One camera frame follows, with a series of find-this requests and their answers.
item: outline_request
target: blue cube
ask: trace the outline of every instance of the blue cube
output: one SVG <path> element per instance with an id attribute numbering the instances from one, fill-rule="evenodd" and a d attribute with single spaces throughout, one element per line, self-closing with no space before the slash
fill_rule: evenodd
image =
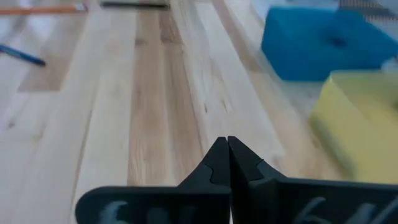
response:
<path id="1" fill-rule="evenodd" d="M 354 11 L 272 7 L 261 49 L 281 79 L 321 81 L 332 70 L 380 69 L 398 43 Z"/>

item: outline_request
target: yellow sponge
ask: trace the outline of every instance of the yellow sponge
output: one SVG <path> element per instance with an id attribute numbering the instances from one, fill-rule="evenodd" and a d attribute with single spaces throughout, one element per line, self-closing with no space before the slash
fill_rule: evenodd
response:
<path id="1" fill-rule="evenodd" d="M 333 72 L 310 123 L 352 179 L 398 183 L 398 73 Z"/>

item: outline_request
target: wooden table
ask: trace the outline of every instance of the wooden table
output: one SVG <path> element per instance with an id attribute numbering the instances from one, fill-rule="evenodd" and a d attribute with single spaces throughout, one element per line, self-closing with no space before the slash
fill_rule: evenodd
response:
<path id="1" fill-rule="evenodd" d="M 0 55 L 0 223 L 74 223 L 102 185 L 177 185 L 218 136 L 287 176 L 340 178 L 307 125 L 322 84 L 273 73 L 249 1 L 171 5 L 0 17 L 1 43 L 48 64 Z"/>

